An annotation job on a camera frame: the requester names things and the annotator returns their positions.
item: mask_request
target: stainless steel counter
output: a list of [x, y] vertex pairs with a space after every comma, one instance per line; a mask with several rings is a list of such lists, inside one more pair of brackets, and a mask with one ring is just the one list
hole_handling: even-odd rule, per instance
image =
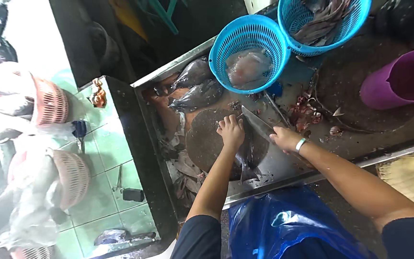
[[[272, 17], [273, 11], [268, 10], [268, 12], [269, 16]], [[208, 54], [214, 40], [215, 37], [131, 85], [137, 92], [139, 104], [152, 137], [153, 148], [158, 156], [161, 168], [164, 169], [162, 173], [167, 174], [165, 179], [169, 189], [172, 188], [172, 183], [170, 177], [167, 177], [167, 167], [158, 149], [158, 128], [155, 110], [143, 100], [141, 91], [148, 87], [153, 87], [154, 83], [182, 70], [192, 60]], [[307, 63], [303, 63], [296, 59], [293, 54], [279, 78], [283, 86], [283, 96], [278, 98], [276, 102], [284, 107], [294, 104], [301, 90], [308, 87], [311, 76], [314, 73], [312, 68], [319, 67], [322, 59], [323, 56], [319, 56], [310, 59]], [[269, 124], [278, 120], [278, 116], [272, 107], [265, 105], [266, 100], [264, 97], [257, 102], [253, 102], [245, 95], [226, 91], [220, 102], [228, 100], [240, 100], [250, 110], [261, 109], [260, 117]], [[405, 127], [393, 132], [369, 135], [345, 132], [342, 137], [331, 138], [330, 141], [319, 141], [319, 139], [324, 140], [325, 136], [329, 135], [329, 129], [332, 126], [333, 124], [327, 120], [311, 125], [308, 128], [312, 132], [311, 140], [327, 150], [353, 161], [360, 167], [384, 162], [414, 152], [414, 118]], [[263, 194], [285, 186], [303, 185], [324, 179], [317, 171], [298, 169], [298, 163], [292, 156], [286, 155], [275, 146], [270, 145], [268, 154], [259, 165], [263, 173], [260, 176], [260, 180], [250, 180], [243, 184], [239, 181], [230, 182], [224, 209], [253, 195]]]

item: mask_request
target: bracelet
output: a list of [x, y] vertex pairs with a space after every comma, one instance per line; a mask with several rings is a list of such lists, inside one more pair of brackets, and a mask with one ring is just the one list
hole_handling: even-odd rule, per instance
[[306, 142], [306, 139], [305, 139], [305, 138], [302, 138], [302, 139], [298, 142], [298, 144], [296, 144], [295, 150], [296, 150], [296, 152], [297, 152], [297, 153], [299, 153], [299, 150], [300, 150], [301, 146], [302, 146], [305, 142]]

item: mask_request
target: green tile floor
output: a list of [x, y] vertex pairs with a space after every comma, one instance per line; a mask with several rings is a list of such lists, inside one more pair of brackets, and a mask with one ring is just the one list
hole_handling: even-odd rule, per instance
[[[62, 75], [63, 78], [52, 80], [67, 92], [70, 107], [68, 121], [83, 119], [89, 122], [90, 132], [84, 138], [85, 154], [81, 157], [89, 167], [91, 180], [84, 199], [68, 209], [68, 221], [58, 227], [60, 233], [56, 253], [59, 258], [82, 259], [129, 246], [94, 246], [95, 238], [104, 230], [126, 229], [131, 234], [141, 234], [157, 233], [157, 229], [146, 200], [124, 201], [119, 191], [111, 189], [117, 184], [120, 165], [124, 188], [141, 189], [141, 184], [106, 79], [100, 79], [107, 96], [107, 105], [102, 109], [94, 108], [87, 100], [91, 87], [77, 92], [71, 86], [74, 80], [65, 79], [71, 73], [65, 71]], [[75, 142], [55, 140], [49, 146], [74, 153], [79, 150]]]

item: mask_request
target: white plastic bag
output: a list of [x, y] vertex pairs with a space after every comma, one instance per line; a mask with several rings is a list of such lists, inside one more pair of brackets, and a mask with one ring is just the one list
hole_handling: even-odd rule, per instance
[[36, 126], [36, 133], [41, 135], [50, 135], [53, 138], [64, 139], [68, 141], [75, 141], [76, 137], [73, 135], [75, 126], [71, 122], [56, 124], [49, 123]]
[[57, 167], [47, 153], [34, 152], [27, 154], [22, 165], [10, 184], [14, 209], [8, 226], [0, 231], [0, 247], [9, 250], [55, 245], [58, 229], [52, 208], [60, 201], [59, 190], [61, 193]]

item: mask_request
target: kitchen knife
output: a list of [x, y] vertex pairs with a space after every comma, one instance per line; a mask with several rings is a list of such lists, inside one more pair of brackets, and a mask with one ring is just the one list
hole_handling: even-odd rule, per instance
[[[269, 143], [275, 145], [276, 143], [269, 138], [269, 135], [275, 134], [273, 128], [269, 126], [266, 122], [264, 122], [262, 119], [260, 119], [258, 116], [256, 116], [253, 112], [249, 111], [247, 108], [245, 108], [244, 105], [242, 105], [242, 113], [247, 118], [248, 123], [252, 126], [252, 128], [258, 132], [260, 136], [262, 136], [264, 139], [266, 139]], [[291, 152], [292, 155], [296, 156], [298, 159], [300, 159], [302, 162], [306, 164], [308, 168], [315, 169], [315, 167], [304, 157], [302, 157], [300, 154], [296, 152]]]

